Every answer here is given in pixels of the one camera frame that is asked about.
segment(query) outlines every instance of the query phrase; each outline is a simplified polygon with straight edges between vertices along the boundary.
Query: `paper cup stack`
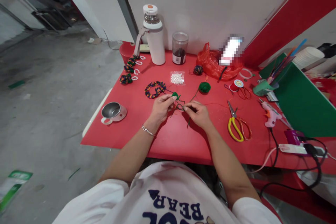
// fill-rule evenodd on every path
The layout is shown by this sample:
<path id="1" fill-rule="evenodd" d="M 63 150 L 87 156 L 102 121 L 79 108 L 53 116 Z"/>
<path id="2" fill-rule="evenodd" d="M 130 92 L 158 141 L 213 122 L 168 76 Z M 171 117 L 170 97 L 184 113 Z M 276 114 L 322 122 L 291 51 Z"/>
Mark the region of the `paper cup stack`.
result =
<path id="1" fill-rule="evenodd" d="M 314 47 L 306 47 L 301 52 L 298 52 L 293 59 L 293 63 L 299 68 L 303 69 L 310 64 L 324 58 L 324 53 Z"/>

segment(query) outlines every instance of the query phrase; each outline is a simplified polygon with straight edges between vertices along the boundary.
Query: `silver bracelet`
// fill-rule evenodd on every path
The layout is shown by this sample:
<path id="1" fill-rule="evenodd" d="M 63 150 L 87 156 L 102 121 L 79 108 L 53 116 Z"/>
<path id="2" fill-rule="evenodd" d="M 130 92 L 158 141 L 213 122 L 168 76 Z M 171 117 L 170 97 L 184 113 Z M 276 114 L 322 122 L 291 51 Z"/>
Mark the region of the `silver bracelet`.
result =
<path id="1" fill-rule="evenodd" d="M 154 135 L 152 132 L 149 132 L 148 129 L 146 129 L 144 125 L 142 125 L 142 129 L 143 129 L 144 131 L 147 131 L 148 134 L 150 134 L 151 136 L 155 137 L 155 135 Z"/>

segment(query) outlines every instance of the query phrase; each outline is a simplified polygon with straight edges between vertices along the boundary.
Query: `green board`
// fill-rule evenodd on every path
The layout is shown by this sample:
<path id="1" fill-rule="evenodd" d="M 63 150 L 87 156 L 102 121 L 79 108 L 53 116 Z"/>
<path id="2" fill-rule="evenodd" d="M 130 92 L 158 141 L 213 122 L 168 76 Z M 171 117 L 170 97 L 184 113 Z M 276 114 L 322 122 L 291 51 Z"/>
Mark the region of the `green board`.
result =
<path id="1" fill-rule="evenodd" d="M 276 62 L 285 56 L 281 54 Z M 260 71 L 263 79 L 269 76 L 273 66 L 274 61 Z M 291 62 L 278 79 L 279 88 L 274 93 L 292 127 L 307 137 L 336 137 L 336 109 L 305 74 Z"/>

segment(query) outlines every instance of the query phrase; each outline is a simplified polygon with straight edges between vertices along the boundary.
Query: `person's right hand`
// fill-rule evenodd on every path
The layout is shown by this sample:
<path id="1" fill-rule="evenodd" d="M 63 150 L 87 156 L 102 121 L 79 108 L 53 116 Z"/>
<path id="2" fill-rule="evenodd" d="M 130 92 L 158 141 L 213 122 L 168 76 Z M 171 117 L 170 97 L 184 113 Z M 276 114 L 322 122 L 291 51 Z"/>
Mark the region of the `person's right hand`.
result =
<path id="1" fill-rule="evenodd" d="M 212 124 L 208 109 L 200 102 L 193 100 L 185 104 L 183 108 L 184 111 L 191 117 L 191 119 L 202 129 L 205 129 L 207 126 Z"/>

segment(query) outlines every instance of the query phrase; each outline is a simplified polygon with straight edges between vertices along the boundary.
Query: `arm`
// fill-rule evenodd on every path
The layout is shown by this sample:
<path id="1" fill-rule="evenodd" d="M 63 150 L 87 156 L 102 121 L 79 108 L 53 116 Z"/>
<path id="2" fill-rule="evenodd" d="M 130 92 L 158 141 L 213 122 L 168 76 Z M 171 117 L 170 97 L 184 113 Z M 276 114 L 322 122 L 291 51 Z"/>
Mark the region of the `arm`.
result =
<path id="1" fill-rule="evenodd" d="M 229 204 L 233 206 L 242 197 L 254 198 L 261 202 L 242 165 L 212 124 L 206 106 L 192 101 L 185 105 L 184 110 L 206 132 L 212 160 L 224 186 Z"/>
<path id="2" fill-rule="evenodd" d="M 152 113 L 143 124 L 149 132 L 154 135 L 157 133 L 161 123 L 166 120 L 167 113 L 172 109 L 175 100 L 176 96 L 172 97 L 170 94 L 155 99 Z M 98 183 L 107 179 L 118 179 L 131 183 L 147 156 L 153 138 L 152 135 L 140 128 L 112 160 Z"/>

